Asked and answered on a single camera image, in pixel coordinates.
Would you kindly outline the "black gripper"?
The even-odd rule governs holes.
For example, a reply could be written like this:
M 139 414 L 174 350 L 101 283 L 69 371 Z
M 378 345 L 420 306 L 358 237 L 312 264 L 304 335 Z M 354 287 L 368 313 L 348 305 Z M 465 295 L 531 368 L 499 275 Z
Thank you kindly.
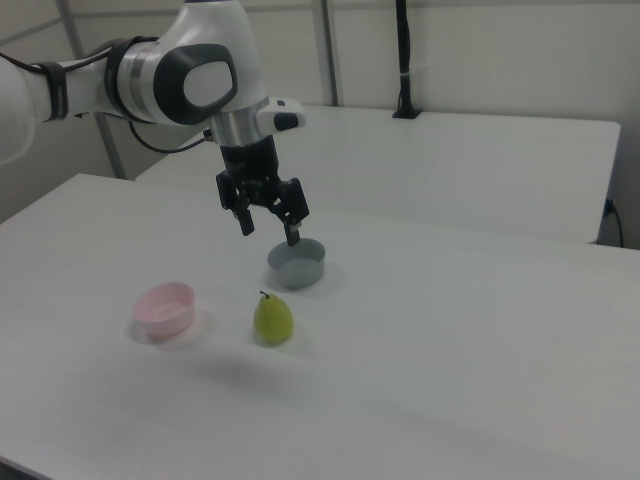
M 273 137 L 220 150 L 225 165 L 216 176 L 221 206 L 233 214 L 242 234 L 249 236 L 255 229 L 249 205 L 256 205 L 267 207 L 282 222 L 289 247 L 298 244 L 299 228 L 309 207 L 297 178 L 280 180 Z

